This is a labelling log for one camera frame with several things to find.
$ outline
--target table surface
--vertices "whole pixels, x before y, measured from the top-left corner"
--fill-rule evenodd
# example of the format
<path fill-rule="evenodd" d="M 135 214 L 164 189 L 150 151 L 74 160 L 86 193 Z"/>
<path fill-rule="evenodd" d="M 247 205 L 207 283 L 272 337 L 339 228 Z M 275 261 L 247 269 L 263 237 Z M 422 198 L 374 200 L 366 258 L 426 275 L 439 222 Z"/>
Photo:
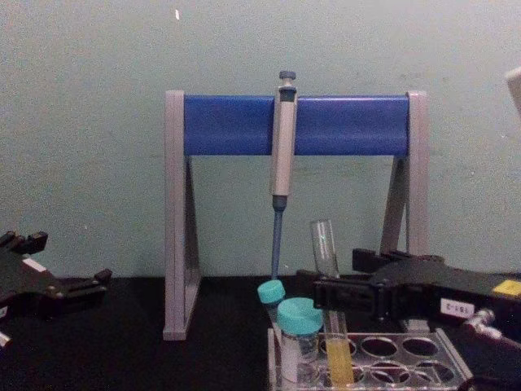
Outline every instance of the table surface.
<path fill-rule="evenodd" d="M 269 320 L 256 296 L 267 277 L 204 278 L 186 341 L 162 341 L 164 279 L 114 279 L 99 308 L 1 325 L 5 390 L 265 390 Z M 294 279 L 285 279 L 298 294 Z M 398 332 L 348 319 L 351 332 Z M 475 375 L 516 376 L 521 354 L 445 329 Z"/>

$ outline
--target teal cap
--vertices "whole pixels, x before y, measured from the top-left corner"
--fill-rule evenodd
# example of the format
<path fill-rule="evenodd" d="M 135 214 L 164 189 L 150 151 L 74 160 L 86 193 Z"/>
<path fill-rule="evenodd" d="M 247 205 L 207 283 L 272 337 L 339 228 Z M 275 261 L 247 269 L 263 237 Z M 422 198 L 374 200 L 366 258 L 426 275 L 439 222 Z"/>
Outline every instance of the teal cap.
<path fill-rule="evenodd" d="M 305 297 L 287 299 L 278 305 L 277 324 L 294 336 L 313 334 L 322 327 L 322 310 L 313 308 L 313 300 Z"/>
<path fill-rule="evenodd" d="M 284 296 L 286 296 L 286 291 L 280 279 L 271 279 L 270 281 L 262 283 L 257 288 L 257 292 L 259 293 L 260 302 L 262 304 L 281 301 Z"/>

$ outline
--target light green wall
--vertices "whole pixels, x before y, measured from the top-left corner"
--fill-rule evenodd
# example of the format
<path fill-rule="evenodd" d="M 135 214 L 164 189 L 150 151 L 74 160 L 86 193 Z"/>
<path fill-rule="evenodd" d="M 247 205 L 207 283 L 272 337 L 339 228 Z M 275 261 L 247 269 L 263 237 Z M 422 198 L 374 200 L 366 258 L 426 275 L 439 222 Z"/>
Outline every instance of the light green wall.
<path fill-rule="evenodd" d="M 175 10 L 180 13 L 179 20 Z M 164 91 L 426 90 L 431 252 L 521 270 L 521 130 L 503 73 L 521 2 L 0 2 L 0 230 L 49 232 L 57 275 L 163 274 Z M 312 268 L 308 221 L 333 219 L 342 271 L 376 248 L 391 161 L 299 158 L 282 269 Z M 268 157 L 195 160 L 206 275 L 268 274 Z"/>

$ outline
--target blue pipette rack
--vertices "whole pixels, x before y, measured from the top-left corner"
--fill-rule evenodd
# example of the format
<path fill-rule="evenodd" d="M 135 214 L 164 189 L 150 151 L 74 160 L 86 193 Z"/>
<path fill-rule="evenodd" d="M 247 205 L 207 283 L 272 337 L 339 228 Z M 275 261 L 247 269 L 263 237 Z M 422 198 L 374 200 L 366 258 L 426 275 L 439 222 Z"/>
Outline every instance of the blue pipette rack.
<path fill-rule="evenodd" d="M 271 154 L 273 96 L 165 95 L 165 340 L 184 340 L 200 283 L 190 156 Z M 380 250 L 427 251 L 427 96 L 300 96 L 296 155 L 394 156 Z"/>

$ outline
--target test tube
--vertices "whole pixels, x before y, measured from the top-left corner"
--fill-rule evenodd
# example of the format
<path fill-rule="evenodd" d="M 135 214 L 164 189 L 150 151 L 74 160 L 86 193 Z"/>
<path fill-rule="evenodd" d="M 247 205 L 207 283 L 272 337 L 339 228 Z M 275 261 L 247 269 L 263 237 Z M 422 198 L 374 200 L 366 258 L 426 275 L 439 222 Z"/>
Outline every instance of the test tube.
<path fill-rule="evenodd" d="M 331 220 L 316 220 L 310 226 L 317 272 L 339 278 Z M 331 383 L 341 389 L 354 383 L 345 313 L 323 310 L 322 317 Z"/>
<path fill-rule="evenodd" d="M 257 293 L 259 294 L 260 302 L 263 304 L 266 312 L 268 313 L 269 320 L 271 320 L 272 327 L 275 331 L 275 336 L 280 342 L 280 328 L 277 325 L 277 307 L 286 296 L 284 286 L 280 280 L 271 279 L 270 281 L 266 281 L 265 283 L 259 285 L 257 288 Z"/>
<path fill-rule="evenodd" d="M 313 300 L 293 297 L 278 305 L 277 322 L 281 328 L 282 376 L 304 389 L 308 388 L 316 378 L 313 362 L 318 355 L 322 312 L 313 307 Z"/>

